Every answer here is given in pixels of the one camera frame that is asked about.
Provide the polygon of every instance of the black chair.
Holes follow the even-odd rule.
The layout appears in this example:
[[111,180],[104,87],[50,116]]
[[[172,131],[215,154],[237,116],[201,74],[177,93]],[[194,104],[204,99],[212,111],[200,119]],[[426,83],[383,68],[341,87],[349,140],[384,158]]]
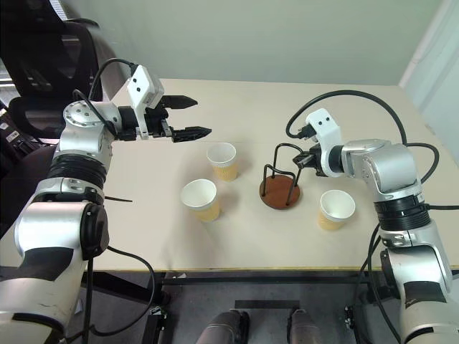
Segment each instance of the black chair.
[[43,147],[20,160],[0,181],[0,238],[16,221],[37,184],[46,179],[55,147]]
[[[89,93],[98,59],[84,24],[62,21],[48,0],[1,1],[1,58],[21,97],[9,103],[17,127],[59,138],[72,91]],[[102,100],[102,87],[94,100]]]

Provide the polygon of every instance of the black cable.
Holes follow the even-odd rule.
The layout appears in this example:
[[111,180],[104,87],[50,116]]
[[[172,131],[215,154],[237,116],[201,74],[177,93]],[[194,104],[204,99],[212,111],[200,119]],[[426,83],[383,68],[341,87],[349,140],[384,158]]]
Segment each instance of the black cable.
[[400,120],[399,116],[396,114],[396,112],[381,98],[378,98],[376,95],[372,95],[370,93],[362,92],[362,91],[357,91],[357,90],[338,90],[338,91],[332,91],[332,92],[327,92],[323,93],[322,95],[319,95],[318,97],[315,97],[314,99],[308,101],[305,105],[303,105],[300,110],[298,110],[295,115],[288,121],[287,127],[285,128],[285,132],[287,133],[287,136],[289,138],[300,138],[298,134],[292,134],[290,132],[290,127],[292,126],[293,122],[307,109],[310,108],[312,105],[316,104],[317,102],[320,102],[321,100],[324,100],[326,98],[330,97],[335,97],[338,95],[355,95],[357,97],[362,97],[366,98],[369,100],[374,101],[375,103],[381,105],[392,117],[394,120],[395,124],[397,125],[400,136],[402,138],[402,143],[404,145],[407,144],[407,134],[404,131],[404,127],[402,124],[402,121]]
[[102,63],[102,65],[100,66],[99,70],[97,71],[97,73],[95,73],[95,76],[94,76],[94,80],[93,80],[93,84],[91,85],[91,88],[89,89],[89,95],[88,95],[88,99],[91,100],[94,98],[94,93],[95,93],[95,89],[96,87],[99,85],[99,81],[100,81],[100,76],[102,75],[102,72],[103,70],[110,64],[110,63],[114,63],[114,62],[120,62],[120,63],[124,63],[125,65],[128,65],[130,68],[131,68],[131,74],[133,73],[133,67],[134,66],[137,66],[135,63],[132,63],[132,62],[129,62],[128,60],[126,59],[119,59],[117,57],[114,57],[112,59],[108,59],[107,61],[105,61],[104,63]]
[[459,206],[436,206],[434,204],[428,204],[427,209],[429,210],[459,210]]
[[[378,233],[378,230],[379,230],[379,224],[377,224],[376,227],[374,228],[374,231],[373,231],[372,235],[374,235],[374,233]],[[378,247],[380,242],[381,242],[381,237],[378,236],[377,240],[375,241],[375,243],[373,245],[372,254],[374,253],[374,251],[376,250],[376,248]],[[364,277],[364,270],[366,268],[366,263],[367,262],[368,262],[368,259],[365,259],[365,261],[362,264],[362,266],[360,268],[360,271],[359,271],[359,277],[357,279],[356,286],[354,288],[354,297],[352,298],[352,308],[353,309],[355,309],[355,306],[357,304],[357,297],[359,296],[359,285],[361,284],[361,281],[362,281],[362,279]],[[372,342],[359,330],[359,326],[358,326],[357,321],[355,320],[355,318],[354,318],[354,327],[356,328],[357,334],[361,337],[361,339],[366,344],[372,344]]]
[[108,199],[109,201],[118,201],[118,202],[132,202],[131,199],[117,199],[116,197],[105,196],[104,199]]
[[432,166],[430,166],[429,170],[421,178],[421,183],[424,183],[430,176],[435,172],[435,169],[438,166],[438,163],[440,161],[440,152],[434,145],[430,145],[428,143],[422,143],[422,142],[414,142],[414,143],[407,143],[407,147],[423,147],[423,148],[429,148],[433,152],[433,163]]
[[86,306],[85,306],[85,319],[83,323],[82,340],[83,344],[89,343],[89,330],[91,321],[91,306],[93,304],[93,258],[87,261],[86,272]]
[[111,251],[111,252],[115,252],[115,253],[121,254],[123,256],[131,257],[131,258],[137,259],[140,262],[144,263],[146,265],[146,267],[148,267],[148,270],[150,272],[153,289],[151,290],[150,300],[148,301],[148,304],[145,307],[145,310],[138,317],[136,317],[136,319],[134,319],[133,321],[131,321],[127,325],[124,325],[123,327],[118,328],[117,330],[108,331],[108,332],[99,331],[99,330],[97,330],[95,328],[94,325],[92,325],[90,327],[91,332],[94,335],[97,335],[99,337],[108,337],[108,336],[111,336],[111,335],[116,335],[116,334],[118,334],[120,332],[123,332],[124,330],[126,330],[130,326],[134,325],[136,322],[138,322],[148,312],[150,307],[153,305],[153,297],[154,297],[154,293],[155,293],[155,275],[154,275],[153,267],[151,267],[151,265],[144,258],[136,256],[135,254],[132,254],[132,253],[127,253],[127,252],[121,251],[119,249],[115,249],[115,248],[113,248],[111,246],[109,246],[107,249],[109,251]]
[[372,287],[374,299],[376,300],[376,304],[378,305],[379,310],[381,311],[382,317],[386,321],[387,326],[389,327],[390,331],[394,335],[397,342],[400,343],[400,336],[397,333],[397,330],[395,330],[394,325],[390,321],[389,316],[387,315],[386,310],[384,309],[384,306],[382,305],[381,298],[379,297],[379,293],[376,288],[376,282],[374,281],[374,276],[373,276],[373,271],[372,271],[372,255],[373,255],[373,243],[376,239],[377,234],[378,234],[378,231],[373,232],[372,237],[370,239],[370,244],[368,246],[368,255],[366,257],[367,265],[368,265],[368,277],[370,279],[370,286]]
[[86,103],[87,106],[94,112],[94,114],[99,118],[99,120],[104,124],[104,126],[110,131],[114,138],[117,138],[116,131],[113,127],[113,124],[108,122],[102,115],[97,111],[94,105],[89,101],[89,99],[85,96],[83,92],[80,90],[73,90],[73,95],[78,96]]
[[[374,235],[374,233],[378,233],[379,231],[379,224],[376,225],[376,227],[374,228],[373,230],[373,233],[372,235]],[[378,247],[379,243],[381,242],[381,237],[378,236],[374,245],[373,245],[373,248],[372,248],[372,254],[374,253],[374,251],[376,250],[376,248]],[[365,259],[364,263],[362,264],[361,268],[360,268],[360,271],[359,271],[359,277],[357,279],[357,282],[356,282],[356,287],[354,289],[354,297],[352,298],[352,305],[355,306],[355,304],[357,303],[357,297],[359,296],[359,285],[361,284],[361,281],[362,279],[364,278],[364,270],[366,268],[366,265],[368,263],[368,259]]]

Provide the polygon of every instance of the office chair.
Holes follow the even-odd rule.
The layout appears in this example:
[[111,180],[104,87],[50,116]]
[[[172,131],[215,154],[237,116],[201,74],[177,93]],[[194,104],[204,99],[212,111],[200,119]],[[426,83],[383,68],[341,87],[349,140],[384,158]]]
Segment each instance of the office chair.
[[[24,133],[59,138],[72,91],[87,95],[98,71],[93,38],[84,24],[62,21],[48,0],[0,4],[1,58],[21,95],[9,114]],[[93,99],[102,100],[100,84]]]

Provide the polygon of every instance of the chair backrest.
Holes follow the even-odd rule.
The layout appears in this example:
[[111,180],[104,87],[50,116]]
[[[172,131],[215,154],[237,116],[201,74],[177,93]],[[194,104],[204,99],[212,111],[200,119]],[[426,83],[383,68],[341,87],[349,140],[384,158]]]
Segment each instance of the chair backrest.
[[[83,24],[60,20],[48,0],[1,1],[1,58],[21,96],[72,100],[89,92],[98,60]],[[102,100],[102,88],[94,100]]]

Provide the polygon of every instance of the floor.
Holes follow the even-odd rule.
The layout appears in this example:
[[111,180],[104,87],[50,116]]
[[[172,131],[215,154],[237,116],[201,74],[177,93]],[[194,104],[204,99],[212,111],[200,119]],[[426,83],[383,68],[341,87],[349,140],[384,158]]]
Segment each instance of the floor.
[[[117,274],[132,282],[145,285],[148,275],[144,273]],[[219,312],[235,307],[236,300],[285,300],[286,304],[299,303],[307,309],[321,329],[323,343],[355,343],[353,333],[344,324],[344,307],[349,303],[353,286],[351,285],[242,285],[213,284],[168,286],[165,288],[172,296],[167,306],[169,321],[174,331],[168,333],[163,344],[194,344],[206,324]],[[85,290],[81,291],[85,299]],[[385,302],[389,316],[398,323],[398,301]],[[133,319],[144,305],[118,299],[95,292],[91,323],[98,330],[113,330]],[[248,309],[251,327],[249,343],[278,344],[287,343],[286,325],[290,306],[284,309]],[[396,343],[383,323],[379,310],[370,305],[364,308],[369,324],[369,335],[374,344]],[[83,313],[74,316],[69,327],[69,335],[82,327]],[[102,343],[141,343],[146,318],[144,317],[126,331],[107,338],[91,335],[91,344]]]

